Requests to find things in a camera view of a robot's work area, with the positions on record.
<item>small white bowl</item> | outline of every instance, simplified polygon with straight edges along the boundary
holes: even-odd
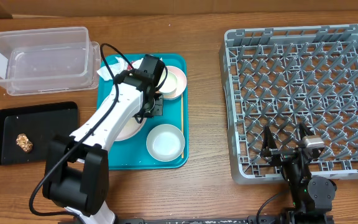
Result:
[[[187,78],[185,73],[180,68],[175,66],[167,66],[168,71],[172,72],[177,78],[177,88],[171,94],[164,94],[164,100],[175,100],[181,96],[187,86]]]
[[[149,132],[146,147],[154,159],[169,162],[180,156],[185,149],[185,137],[174,125],[161,124]]]
[[[165,69],[164,69],[161,74],[161,78],[160,78],[160,81],[158,82],[158,85],[160,85],[162,83],[165,76],[166,76],[166,73],[165,73]],[[165,79],[164,84],[159,89],[159,92],[162,93],[164,96],[171,95],[172,93],[174,93],[177,90],[177,82],[178,81],[177,81],[176,75],[168,69],[168,76]]]

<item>pink plate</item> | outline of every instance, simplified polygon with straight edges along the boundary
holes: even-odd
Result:
[[[177,68],[175,66],[167,66],[168,71],[175,74],[177,77],[177,89],[174,93],[171,93],[169,95],[164,95],[164,100],[174,100],[178,98],[186,89],[187,86],[187,78],[185,73],[180,70],[180,68]]]
[[[123,141],[131,138],[135,134],[137,134],[146,123],[147,118],[144,118],[142,123],[138,123],[135,118],[129,119],[129,121],[125,124],[124,128],[118,134],[116,141]]]

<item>black tray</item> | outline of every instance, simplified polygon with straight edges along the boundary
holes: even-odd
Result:
[[[78,128],[78,107],[74,102],[52,103],[0,110],[0,165],[46,159],[50,140],[70,135]],[[19,134],[33,143],[31,152],[17,144]]]

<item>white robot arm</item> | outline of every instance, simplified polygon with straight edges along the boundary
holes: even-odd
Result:
[[[162,110],[154,108],[163,100],[156,91],[164,68],[159,58],[145,55],[139,69],[116,75],[110,94],[84,125],[70,137],[55,137],[45,166],[48,178],[41,181],[45,198],[66,208],[69,214],[77,214],[82,223],[114,224],[116,216],[104,201],[109,190],[108,152],[133,116],[162,114]],[[67,162],[75,161],[84,163],[82,172],[67,166]]]
[[[142,108],[143,93],[141,91],[136,90],[136,87],[125,83],[118,84],[118,88],[120,94],[116,106],[96,131],[94,131],[94,135],[88,137],[83,144],[89,146],[99,144],[102,149],[109,152],[112,144],[124,128],[125,124]],[[90,127],[94,126],[107,112],[116,97],[115,94],[116,89],[113,85],[110,94],[104,99],[95,114],[92,115],[84,125],[72,132],[71,136],[75,137],[75,141],[79,141],[89,131]],[[78,162],[84,163],[84,160],[78,159]],[[79,214],[86,224],[113,224],[116,219],[115,214],[108,208],[106,202],[103,202],[102,207],[95,215],[89,217],[83,215],[81,211],[75,208],[65,207],[65,209]]]

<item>dish rack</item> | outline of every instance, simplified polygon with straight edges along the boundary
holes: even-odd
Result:
[[[228,30],[219,59],[238,184],[283,181],[259,155],[263,129],[293,149],[301,122],[326,144],[312,175],[358,179],[358,24]]]

